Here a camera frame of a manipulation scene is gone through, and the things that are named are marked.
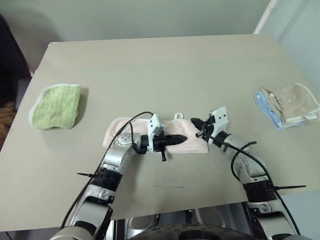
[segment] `white wall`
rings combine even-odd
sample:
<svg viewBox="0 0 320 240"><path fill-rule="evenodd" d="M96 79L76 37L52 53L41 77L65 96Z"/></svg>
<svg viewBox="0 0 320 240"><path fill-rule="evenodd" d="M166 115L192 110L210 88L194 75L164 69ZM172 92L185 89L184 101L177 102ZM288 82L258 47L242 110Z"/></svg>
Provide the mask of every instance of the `white wall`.
<svg viewBox="0 0 320 240"><path fill-rule="evenodd" d="M274 36L320 93L319 12L319 0L279 0L261 33Z"/></svg>
<svg viewBox="0 0 320 240"><path fill-rule="evenodd" d="M250 34L269 0L0 0L32 70L58 41Z"/></svg>

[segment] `green towel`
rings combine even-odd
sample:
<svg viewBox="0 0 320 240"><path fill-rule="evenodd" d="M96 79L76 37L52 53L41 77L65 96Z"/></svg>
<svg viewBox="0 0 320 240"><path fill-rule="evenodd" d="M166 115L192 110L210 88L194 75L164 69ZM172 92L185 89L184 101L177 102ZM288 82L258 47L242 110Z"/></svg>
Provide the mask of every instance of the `green towel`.
<svg viewBox="0 0 320 240"><path fill-rule="evenodd" d="M29 112L36 129L71 129L78 115L81 89L76 84L56 84L44 88Z"/></svg>

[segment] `table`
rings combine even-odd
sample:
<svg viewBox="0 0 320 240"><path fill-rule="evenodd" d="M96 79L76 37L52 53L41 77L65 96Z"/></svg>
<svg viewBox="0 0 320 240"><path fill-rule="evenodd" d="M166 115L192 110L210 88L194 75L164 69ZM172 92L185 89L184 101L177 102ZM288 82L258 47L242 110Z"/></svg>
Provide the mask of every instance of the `table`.
<svg viewBox="0 0 320 240"><path fill-rule="evenodd" d="M294 82L312 89L269 35L51 43L0 154L0 231L59 226L88 180L76 173L92 173L104 154L109 124L143 111L165 120L177 112L206 119L225 106L228 132L258 141L254 152L275 184L307 185L282 195L319 189L319 122L277 131L253 97L262 86ZM76 125L33 129L30 108L41 89L58 83L82 87ZM122 178L113 219L245 200L230 162L214 146L209 154L176 154L167 162L147 154L135 157Z"/></svg>

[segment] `folded towel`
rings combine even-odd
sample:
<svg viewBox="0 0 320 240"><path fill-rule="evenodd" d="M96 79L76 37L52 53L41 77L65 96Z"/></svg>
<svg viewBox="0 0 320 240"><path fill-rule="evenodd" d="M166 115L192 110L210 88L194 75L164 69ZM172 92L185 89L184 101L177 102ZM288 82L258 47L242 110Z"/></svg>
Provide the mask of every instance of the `folded towel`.
<svg viewBox="0 0 320 240"><path fill-rule="evenodd" d="M56 84L44 88L29 112L36 129L71 129L78 115L81 89L76 84Z"/></svg>
<svg viewBox="0 0 320 240"><path fill-rule="evenodd" d="M114 120L105 132L103 147L107 148L116 135L117 131L129 120L129 117L120 117ZM132 121L133 132L141 135L148 134L149 119L138 118ZM208 153L208 144L200 137L196 137L199 132L191 121L186 119L173 119L164 121L165 127L163 129L165 135L181 134L187 137L187 140L178 145L171 145L166 147L166 152L170 154L178 153ZM122 133L130 133L131 129L127 126Z"/></svg>
<svg viewBox="0 0 320 240"><path fill-rule="evenodd" d="M301 121L294 124L283 124L281 118L275 113L275 111L270 106L268 100L266 99L264 93L262 91L257 91L254 94L254 99L264 113L264 115L270 120L270 122L275 126L277 130L283 130L292 126L301 126L305 124L306 121Z"/></svg>
<svg viewBox="0 0 320 240"><path fill-rule="evenodd" d="M316 119L320 106L308 88L299 83L261 89L284 124Z"/></svg>

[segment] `blue towel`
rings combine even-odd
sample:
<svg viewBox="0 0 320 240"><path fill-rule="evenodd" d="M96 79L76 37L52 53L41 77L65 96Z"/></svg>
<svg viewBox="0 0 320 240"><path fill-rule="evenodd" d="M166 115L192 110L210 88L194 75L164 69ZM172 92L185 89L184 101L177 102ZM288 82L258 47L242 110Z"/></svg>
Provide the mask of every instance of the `blue towel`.
<svg viewBox="0 0 320 240"><path fill-rule="evenodd" d="M254 94L254 99L264 113L264 115L270 120L270 122L275 126L277 130L283 130L292 126L301 126L305 124L306 121L301 121L292 125L282 125L282 120L278 117L278 115L274 112L270 104L268 103L264 93L262 91L257 91Z"/></svg>

